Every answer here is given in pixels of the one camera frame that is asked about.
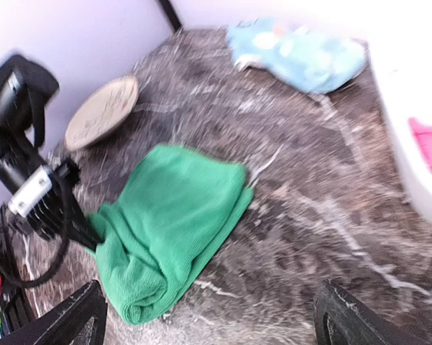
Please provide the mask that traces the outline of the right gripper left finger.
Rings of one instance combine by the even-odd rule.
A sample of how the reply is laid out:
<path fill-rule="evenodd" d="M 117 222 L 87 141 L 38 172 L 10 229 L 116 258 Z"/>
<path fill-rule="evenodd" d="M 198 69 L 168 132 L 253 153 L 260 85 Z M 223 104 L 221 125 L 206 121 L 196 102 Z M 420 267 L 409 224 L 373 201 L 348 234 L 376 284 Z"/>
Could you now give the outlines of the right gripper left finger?
<path fill-rule="evenodd" d="M 108 305 L 91 280 L 37 320 L 3 338 L 4 344 L 102 344 Z"/>

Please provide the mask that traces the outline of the green towel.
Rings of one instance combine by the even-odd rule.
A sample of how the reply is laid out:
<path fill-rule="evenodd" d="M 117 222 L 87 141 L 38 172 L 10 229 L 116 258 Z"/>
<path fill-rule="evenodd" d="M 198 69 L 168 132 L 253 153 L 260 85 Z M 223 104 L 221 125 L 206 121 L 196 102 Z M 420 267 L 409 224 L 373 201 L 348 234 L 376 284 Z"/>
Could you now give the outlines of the green towel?
<path fill-rule="evenodd" d="M 101 283 L 125 322 L 152 321 L 185 294 L 251 203 L 246 176 L 239 163 L 158 145 L 116 202 L 89 215 Z"/>

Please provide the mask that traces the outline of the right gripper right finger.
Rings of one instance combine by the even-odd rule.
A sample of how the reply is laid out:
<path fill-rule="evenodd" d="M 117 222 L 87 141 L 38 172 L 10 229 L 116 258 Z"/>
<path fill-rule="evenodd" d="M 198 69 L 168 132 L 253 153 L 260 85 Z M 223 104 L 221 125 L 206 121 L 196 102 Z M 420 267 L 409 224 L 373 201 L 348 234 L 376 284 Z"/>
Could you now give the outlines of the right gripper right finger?
<path fill-rule="evenodd" d="M 317 289 L 313 320 L 318 344 L 425 343 L 378 316 L 332 280 Z"/>

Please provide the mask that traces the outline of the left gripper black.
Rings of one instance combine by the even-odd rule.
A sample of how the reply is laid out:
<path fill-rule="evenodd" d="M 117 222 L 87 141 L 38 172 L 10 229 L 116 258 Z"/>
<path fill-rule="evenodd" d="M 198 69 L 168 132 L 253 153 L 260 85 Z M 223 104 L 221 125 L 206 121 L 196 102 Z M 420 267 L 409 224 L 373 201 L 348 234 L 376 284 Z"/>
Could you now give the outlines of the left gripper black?
<path fill-rule="evenodd" d="M 55 235 L 66 235 L 91 251 L 97 246 L 97 233 L 88 222 L 76 200 L 73 189 L 80 182 L 80 168 L 66 157 L 50 175 L 52 188 L 39 202 L 42 212 L 44 239 L 54 239 Z"/>

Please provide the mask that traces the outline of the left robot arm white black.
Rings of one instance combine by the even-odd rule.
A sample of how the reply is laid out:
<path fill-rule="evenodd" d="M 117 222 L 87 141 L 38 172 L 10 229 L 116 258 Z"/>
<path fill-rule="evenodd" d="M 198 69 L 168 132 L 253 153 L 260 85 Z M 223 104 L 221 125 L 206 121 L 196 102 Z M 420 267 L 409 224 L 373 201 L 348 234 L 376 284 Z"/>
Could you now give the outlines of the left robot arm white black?
<path fill-rule="evenodd" d="M 45 107 L 59 89 L 43 66 L 20 54 L 0 67 L 0 181 L 12 194 L 9 223 L 24 234 L 45 240 L 66 235 L 94 250 L 100 238 L 84 216 L 73 193 L 80 170 L 71 158 L 52 168 L 40 156 L 45 141 Z"/>

